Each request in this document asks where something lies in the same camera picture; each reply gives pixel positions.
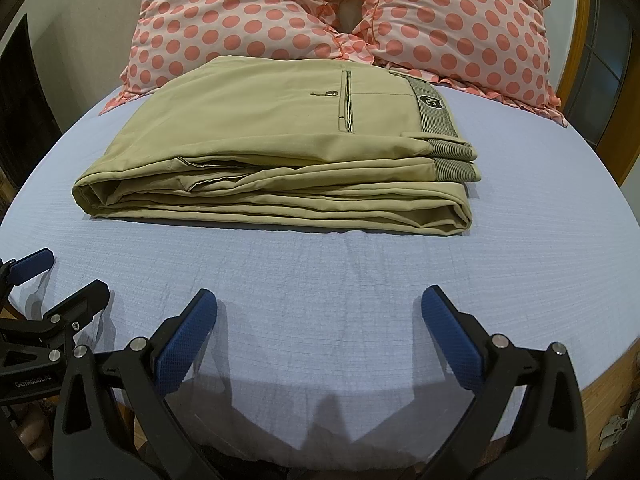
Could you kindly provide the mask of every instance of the blue gripper pad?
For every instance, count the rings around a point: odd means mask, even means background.
[[[154,384],[161,397],[180,387],[217,316],[216,297],[210,290],[201,288],[180,316],[165,320],[156,330],[151,338],[155,354],[152,358]],[[170,331],[166,342],[163,330]]]
[[[53,253],[49,249],[41,249],[15,262],[9,269],[6,281],[9,285],[21,285],[41,272],[49,270],[53,266],[53,261]]]
[[[424,291],[424,322],[436,338],[460,386],[478,394],[484,383],[482,356],[460,326],[452,308],[455,309],[439,286],[432,285]]]

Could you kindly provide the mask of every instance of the pillow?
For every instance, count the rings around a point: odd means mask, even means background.
[[[217,56],[353,59],[365,42],[335,30],[339,0],[142,0],[123,88],[102,112]]]
[[[548,82],[543,9],[549,0],[364,0],[354,34],[379,64],[419,70],[527,108],[559,105]],[[459,82],[468,82],[466,86]]]

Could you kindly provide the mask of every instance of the bed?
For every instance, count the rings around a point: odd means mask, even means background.
[[[482,180],[468,185],[474,224],[453,237],[92,219],[71,186],[145,101],[98,117],[113,93],[46,155],[0,226],[0,258],[56,255],[10,301],[38,318],[103,280],[110,304],[78,338],[105,351],[209,288],[218,321],[168,401],[199,443],[285,466],[398,468],[442,444],[471,397],[419,313],[434,283],[490,333],[563,342],[584,388],[640,332],[640,228],[572,127],[440,91],[482,154]]]

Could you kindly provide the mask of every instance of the bolt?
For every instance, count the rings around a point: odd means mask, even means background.
[[[566,346],[564,346],[562,343],[559,343],[558,341],[551,345],[551,349],[558,355],[566,354]]]
[[[142,350],[144,347],[146,346],[146,339],[143,337],[137,337],[135,338],[133,341],[131,341],[131,343],[129,343],[129,347],[134,351],[134,352],[139,352],[140,350]]]
[[[491,342],[496,348],[507,348],[507,346],[509,346],[509,338],[503,334],[493,335]]]
[[[77,357],[78,359],[83,357],[84,354],[86,354],[86,346],[84,345],[80,345],[74,350],[74,357]]]

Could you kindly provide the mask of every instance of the pants pocket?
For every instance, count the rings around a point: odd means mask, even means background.
[[[353,133],[353,104],[351,102],[351,70],[343,70],[340,80],[340,102],[338,103],[338,128],[341,132]]]

